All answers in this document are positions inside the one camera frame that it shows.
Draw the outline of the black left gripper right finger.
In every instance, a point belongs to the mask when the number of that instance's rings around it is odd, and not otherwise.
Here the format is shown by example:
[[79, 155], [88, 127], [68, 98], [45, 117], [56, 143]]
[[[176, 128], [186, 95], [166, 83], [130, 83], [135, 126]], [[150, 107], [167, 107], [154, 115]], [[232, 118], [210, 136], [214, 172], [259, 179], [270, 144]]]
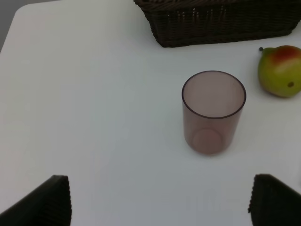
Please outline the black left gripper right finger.
[[248, 213], [254, 226], [299, 226], [301, 194], [270, 174], [257, 174]]

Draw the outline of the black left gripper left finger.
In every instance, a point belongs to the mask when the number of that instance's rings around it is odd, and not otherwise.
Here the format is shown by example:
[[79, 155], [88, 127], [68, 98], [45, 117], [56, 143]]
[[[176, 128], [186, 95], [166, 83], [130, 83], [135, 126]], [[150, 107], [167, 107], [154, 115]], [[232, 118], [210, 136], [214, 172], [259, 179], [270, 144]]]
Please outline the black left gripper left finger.
[[53, 175], [0, 214], [2, 226], [69, 226], [72, 205], [68, 176]]

